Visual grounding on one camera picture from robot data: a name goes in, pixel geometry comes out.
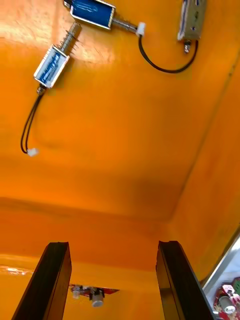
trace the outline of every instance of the orange panel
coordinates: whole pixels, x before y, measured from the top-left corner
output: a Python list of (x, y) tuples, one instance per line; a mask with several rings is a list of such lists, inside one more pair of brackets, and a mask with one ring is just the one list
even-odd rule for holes
[[(156, 64), (190, 59), (176, 41), (182, 0), (113, 4), (146, 22), (143, 45)], [(82, 25), (72, 62), (34, 119), (34, 158), (20, 150), (33, 74), (72, 19), (61, 0), (3, 0), (0, 11), (0, 266), (31, 270), (48, 242), (69, 241), (71, 281), (120, 292), (100, 311), (69, 296), (65, 320), (162, 319), (158, 241), (179, 240), (205, 277), (238, 219), (239, 1), (208, 1), (196, 60), (178, 75), (148, 65), (133, 34)], [(5, 320), (28, 278), (0, 277)]]

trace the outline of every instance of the blue solenoid coil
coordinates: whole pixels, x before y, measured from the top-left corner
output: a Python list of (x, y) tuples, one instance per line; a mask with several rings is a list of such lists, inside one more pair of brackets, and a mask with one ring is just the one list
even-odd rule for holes
[(72, 0), (70, 14), (75, 19), (111, 29), (115, 10), (113, 5), (99, 0)]
[(37, 90), (39, 95), (42, 95), (46, 89), (51, 89), (54, 86), (70, 59), (69, 53), (78, 38), (80, 30), (81, 26), (79, 23), (74, 22), (70, 30), (67, 31), (61, 45), (56, 46), (52, 44), (48, 49), (34, 73), (34, 78), (40, 83), (40, 87)]
[(81, 22), (89, 23), (110, 30), (112, 25), (136, 33), (138, 26), (116, 17), (116, 7), (101, 0), (63, 0), (65, 7), (70, 9), (72, 17)]
[(45, 88), (52, 88), (69, 59), (69, 55), (52, 44), (34, 73), (34, 78)]

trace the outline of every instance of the orange wall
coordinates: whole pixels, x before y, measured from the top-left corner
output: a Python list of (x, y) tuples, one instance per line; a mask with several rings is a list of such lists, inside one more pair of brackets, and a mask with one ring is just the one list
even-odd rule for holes
[[(182, 0), (113, 3), (146, 22), (157, 64), (189, 60), (176, 41)], [(239, 223), (239, 1), (208, 1), (196, 61), (179, 75), (151, 68), (134, 35), (83, 25), (37, 111), (34, 158), (20, 150), (33, 73), (72, 20), (60, 0), (3, 1), (1, 12), (0, 266), (32, 270), (49, 242), (69, 241), (71, 282), (121, 291), (101, 310), (70, 295), (65, 320), (162, 319), (158, 241), (178, 240), (202, 279)], [(1, 319), (28, 280), (0, 272)]]

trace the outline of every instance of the metal bracket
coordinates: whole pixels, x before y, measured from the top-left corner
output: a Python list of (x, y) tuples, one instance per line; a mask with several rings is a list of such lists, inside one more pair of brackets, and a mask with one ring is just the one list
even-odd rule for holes
[(207, 0), (183, 0), (177, 39), (197, 40), (201, 37)]

